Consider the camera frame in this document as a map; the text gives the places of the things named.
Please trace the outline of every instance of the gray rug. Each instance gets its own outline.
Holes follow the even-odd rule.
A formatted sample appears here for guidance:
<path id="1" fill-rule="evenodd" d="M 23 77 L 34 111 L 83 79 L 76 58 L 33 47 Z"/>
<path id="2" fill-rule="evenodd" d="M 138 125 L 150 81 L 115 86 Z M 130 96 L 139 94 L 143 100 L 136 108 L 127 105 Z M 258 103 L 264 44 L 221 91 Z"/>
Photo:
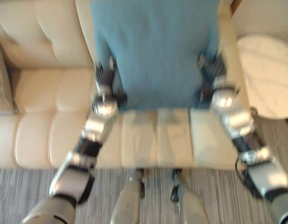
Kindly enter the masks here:
<path id="1" fill-rule="evenodd" d="M 257 118 L 264 139 L 288 173 L 288 125 Z M 54 170 L 0 170 L 0 224 L 19 224 L 29 210 L 48 195 Z M 96 170 L 90 198 L 77 210 L 76 224 L 107 224 L 131 170 Z M 170 202 L 172 181 L 168 169 L 145 172 L 146 196 L 141 201 L 141 224 L 180 224 Z M 189 185 L 202 198 L 212 224 L 270 224 L 262 201 L 251 197 L 235 172 L 185 169 Z"/>

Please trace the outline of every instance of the blue fabric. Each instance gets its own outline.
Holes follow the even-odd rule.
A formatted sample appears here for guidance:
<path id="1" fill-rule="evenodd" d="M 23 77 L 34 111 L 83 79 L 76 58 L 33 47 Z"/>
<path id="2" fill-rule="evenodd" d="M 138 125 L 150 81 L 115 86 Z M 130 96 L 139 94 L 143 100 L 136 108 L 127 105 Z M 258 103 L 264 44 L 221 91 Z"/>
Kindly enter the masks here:
<path id="1" fill-rule="evenodd" d="M 200 53 L 215 56 L 219 0 L 94 0 L 96 49 L 117 60 L 129 109 L 194 107 Z M 118 89 L 117 78 L 114 89 Z"/>

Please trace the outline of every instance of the gray pillow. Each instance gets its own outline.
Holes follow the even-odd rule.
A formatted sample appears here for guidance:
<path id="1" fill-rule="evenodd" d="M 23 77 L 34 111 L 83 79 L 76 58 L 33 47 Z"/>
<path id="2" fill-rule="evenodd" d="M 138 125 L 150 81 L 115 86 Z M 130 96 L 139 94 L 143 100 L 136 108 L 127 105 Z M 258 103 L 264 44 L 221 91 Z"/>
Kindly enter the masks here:
<path id="1" fill-rule="evenodd" d="M 14 103 L 11 93 L 10 81 L 4 62 L 4 57 L 0 50 L 0 115 L 13 113 Z"/>

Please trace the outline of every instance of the sofa backrest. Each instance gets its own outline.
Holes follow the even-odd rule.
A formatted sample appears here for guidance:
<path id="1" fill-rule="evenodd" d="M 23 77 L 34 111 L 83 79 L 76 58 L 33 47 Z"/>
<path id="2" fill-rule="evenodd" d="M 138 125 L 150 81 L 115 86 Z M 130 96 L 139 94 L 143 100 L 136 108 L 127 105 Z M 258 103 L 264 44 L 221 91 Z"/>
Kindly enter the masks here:
<path id="1" fill-rule="evenodd" d="M 0 1 L 0 44 L 11 67 L 93 66 L 74 0 Z"/>

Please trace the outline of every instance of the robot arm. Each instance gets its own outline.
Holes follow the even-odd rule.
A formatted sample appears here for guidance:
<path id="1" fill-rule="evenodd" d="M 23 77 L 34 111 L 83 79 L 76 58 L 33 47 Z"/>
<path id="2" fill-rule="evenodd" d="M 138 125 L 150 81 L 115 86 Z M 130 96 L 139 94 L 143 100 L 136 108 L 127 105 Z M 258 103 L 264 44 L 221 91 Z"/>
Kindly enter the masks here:
<path id="1" fill-rule="evenodd" d="M 21 224 L 74 224 L 77 204 L 85 202 L 91 192 L 96 158 L 112 128 L 119 105 L 111 91 L 113 70 L 97 68 L 98 97 L 74 150 L 70 151 L 55 174 L 49 199 L 39 203 Z"/>
<path id="2" fill-rule="evenodd" d="M 253 196 L 265 200 L 272 220 L 288 224 L 288 176 L 255 131 L 250 112 L 235 100 L 237 91 L 225 76 L 213 82 L 211 109 L 218 115 L 244 164 L 241 180 Z"/>

